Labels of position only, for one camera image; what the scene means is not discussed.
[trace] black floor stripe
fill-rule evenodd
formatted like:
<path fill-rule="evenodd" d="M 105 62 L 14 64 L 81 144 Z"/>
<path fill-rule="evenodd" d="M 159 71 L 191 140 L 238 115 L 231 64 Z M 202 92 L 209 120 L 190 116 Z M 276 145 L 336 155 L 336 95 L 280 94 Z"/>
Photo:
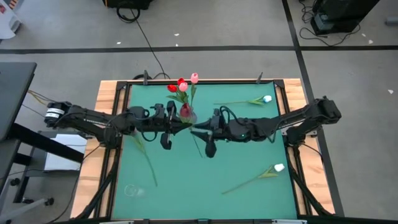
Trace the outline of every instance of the black floor stripe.
<path fill-rule="evenodd" d="M 340 46 L 340 47 L 327 47 L 327 46 L 301 46 L 301 50 L 306 51 L 355 51 L 355 50 L 398 50 L 398 45 L 376 45 L 376 46 Z"/>
<path fill-rule="evenodd" d="M 308 101 L 311 101 L 314 99 L 314 95 L 313 95 L 313 91 L 312 91 L 312 87 L 311 87 L 311 83 L 310 83 L 310 78 L 308 77 L 307 68 L 305 66 L 305 62 L 304 62 L 304 58 L 303 58 L 303 54 L 302 54 L 302 48 L 300 47 L 299 40 L 297 38 L 296 30 L 294 27 L 292 15 L 290 13 L 290 9 L 289 9 L 287 0 L 282 0 L 282 4 L 284 6 L 287 23 L 289 25 L 289 31 L 292 36 L 293 46 L 294 46 L 295 53 L 297 56 L 298 65 L 300 67 L 300 71 L 302 74 L 302 80 L 303 80 L 305 92 L 307 94 L 307 99 L 308 99 Z M 344 216 L 343 205 L 341 204 L 340 195 L 338 193 L 336 178 L 335 178 L 335 174 L 333 172 L 333 168 L 331 165 L 330 155 L 328 152 L 328 147 L 326 145 L 326 140 L 325 140 L 325 135 L 323 133 L 323 130 L 318 131 L 318 143 L 319 143 L 319 148 L 322 152 L 323 165 L 325 167 L 326 179 L 328 181 L 329 191 L 330 191 L 330 195 L 331 195 L 331 198 L 333 201 L 333 206 L 335 208 L 335 213 L 337 215 L 343 217 Z"/>
<path fill-rule="evenodd" d="M 307 99 L 309 101 L 312 101 L 314 99 L 314 95 L 313 95 L 312 88 L 311 88 L 310 78 L 308 77 L 307 68 L 305 67 L 303 54 L 300 49 L 299 40 L 297 38 L 296 29 L 294 28 L 292 15 L 290 13 L 290 9 L 289 9 L 289 5 L 287 4 L 287 0 L 282 0 L 282 4 L 284 5 L 286 19 L 287 19 L 287 23 L 289 25 L 290 35 L 292 36 L 293 46 L 294 46 L 294 50 L 295 50 L 295 53 L 297 56 L 298 66 L 300 67 L 305 92 L 307 93 Z"/>
<path fill-rule="evenodd" d="M 201 46 L 201 47 L 153 47 L 154 52 L 198 52 L 227 50 L 276 50 L 293 51 L 293 46 Z M 92 49 L 0 49 L 0 54 L 73 54 L 73 53 L 123 53 L 150 52 L 149 47 L 92 48 Z"/>
<path fill-rule="evenodd" d="M 258 51 L 361 51 L 361 50 L 398 50 L 398 45 L 378 46 L 196 46 L 196 47 L 154 47 L 154 52 L 200 52 L 200 51 L 229 51 L 229 50 L 258 50 Z M 91 49 L 0 49 L 0 54 L 80 54 L 80 53 L 126 53 L 126 52 L 150 52 L 148 47 L 126 47 L 126 48 L 91 48 Z"/>

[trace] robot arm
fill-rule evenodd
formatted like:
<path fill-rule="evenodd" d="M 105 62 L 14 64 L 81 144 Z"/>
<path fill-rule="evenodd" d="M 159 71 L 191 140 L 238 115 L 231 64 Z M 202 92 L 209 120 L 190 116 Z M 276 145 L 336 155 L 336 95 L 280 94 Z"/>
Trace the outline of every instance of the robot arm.
<path fill-rule="evenodd" d="M 51 128 L 75 128 L 86 134 L 93 135 L 105 147 L 115 148 L 117 137 L 121 134 L 133 134 L 135 130 L 145 133 L 159 133 L 160 143 L 164 149 L 171 149 L 170 134 L 188 128 L 191 124 L 182 123 L 176 116 L 174 101 L 169 101 L 167 107 L 156 104 L 155 110 L 149 116 L 149 110 L 141 106 L 133 106 L 118 115 L 101 113 L 69 102 L 53 102 L 47 105 L 44 122 Z"/>
<path fill-rule="evenodd" d="M 333 100 L 327 97 L 315 99 L 310 104 L 299 110 L 276 116 L 275 118 L 237 118 L 226 106 L 214 110 L 213 117 L 208 121 L 193 125 L 194 128 L 205 129 L 207 132 L 192 131 L 200 139 L 206 142 L 206 155 L 210 158 L 216 153 L 215 141 L 225 140 L 234 142 L 275 140 L 275 132 L 278 129 L 301 123 L 290 127 L 287 132 L 287 142 L 290 145 L 298 145 L 304 141 L 305 135 L 323 124 L 335 124 L 341 118 L 341 113 Z"/>

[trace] green mat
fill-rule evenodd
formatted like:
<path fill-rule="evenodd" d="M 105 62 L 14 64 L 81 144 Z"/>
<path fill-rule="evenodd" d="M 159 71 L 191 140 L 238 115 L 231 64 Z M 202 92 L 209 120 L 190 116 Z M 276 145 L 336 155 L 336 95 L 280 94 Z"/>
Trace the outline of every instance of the green mat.
<path fill-rule="evenodd" d="M 271 95 L 273 100 L 264 106 L 245 103 L 228 106 L 238 117 L 278 115 L 273 83 L 197 87 L 193 107 L 198 123 L 210 118 L 213 108 L 219 107 L 213 103 L 253 100 L 262 95 Z M 133 85 L 130 106 L 149 109 L 155 103 L 166 105 L 169 99 L 165 96 L 169 94 L 166 86 Z M 297 218 L 287 169 L 278 177 L 256 180 L 234 192 L 221 194 L 261 174 L 271 164 L 283 163 L 287 167 L 280 131 L 273 144 L 217 141 L 218 150 L 212 159 L 205 156 L 205 143 L 197 139 L 203 155 L 200 157 L 189 130 L 181 131 L 171 140 L 169 151 L 160 145 L 160 135 L 153 142 L 144 142 L 156 173 L 156 187 L 143 153 L 131 136 L 125 136 L 112 219 Z"/>

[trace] concrete floor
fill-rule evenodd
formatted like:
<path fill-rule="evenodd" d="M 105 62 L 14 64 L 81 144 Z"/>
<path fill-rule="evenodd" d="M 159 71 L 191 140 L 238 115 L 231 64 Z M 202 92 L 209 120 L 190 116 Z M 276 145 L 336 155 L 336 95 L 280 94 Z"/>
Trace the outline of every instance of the concrete floor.
<path fill-rule="evenodd" d="M 288 3 L 298 32 L 304 26 L 302 6 L 296 0 Z M 397 45 L 398 27 L 384 25 L 386 16 L 398 14 L 397 8 L 396 1 L 380 1 L 362 21 L 361 31 L 343 45 L 369 45 L 369 40 L 372 45 Z M 2 41 L 0 49 L 147 47 L 137 25 L 121 22 L 115 10 L 105 8 L 101 1 L 29 0 L 17 14 L 24 25 L 17 37 Z M 283 5 L 274 0 L 157 0 L 139 21 L 154 47 L 292 46 Z M 300 45 L 321 45 L 317 40 L 298 39 Z M 339 41 L 339 37 L 331 35 L 327 41 Z M 254 78 L 260 72 L 267 78 L 302 76 L 294 51 L 159 52 L 157 56 L 172 78 L 193 71 L 203 78 Z M 398 51 L 317 51 L 303 52 L 303 57 L 315 96 L 335 100 L 343 114 L 338 124 L 325 126 L 325 136 L 345 215 L 398 220 L 398 177 L 394 173 Z M 37 62 L 32 90 L 87 108 L 94 108 L 101 80 L 129 79 L 144 69 L 160 72 L 151 53 L 139 52 L 0 54 L 0 61 Z M 24 103 L 45 113 L 29 96 Z M 17 121 L 36 131 L 45 130 L 42 119 L 25 108 Z M 13 172 L 20 169 L 15 166 Z M 30 180 L 25 195 L 53 196 L 55 205 L 13 223 L 25 223 L 32 217 L 43 223 L 58 216 L 67 205 L 74 180 L 74 175 Z M 61 220 L 68 217 L 67 212 Z"/>

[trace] wheel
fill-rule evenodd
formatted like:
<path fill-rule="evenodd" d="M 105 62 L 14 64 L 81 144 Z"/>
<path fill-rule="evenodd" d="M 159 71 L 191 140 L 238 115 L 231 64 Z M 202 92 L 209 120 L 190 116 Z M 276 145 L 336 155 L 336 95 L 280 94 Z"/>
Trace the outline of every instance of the wheel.
<path fill-rule="evenodd" d="M 17 186 L 20 184 L 20 182 L 21 182 L 20 178 L 15 178 L 11 180 L 10 184 L 11 186 Z"/>
<path fill-rule="evenodd" d="M 45 206 L 53 205 L 54 204 L 54 198 L 47 199 L 47 201 L 44 204 L 45 204 Z"/>

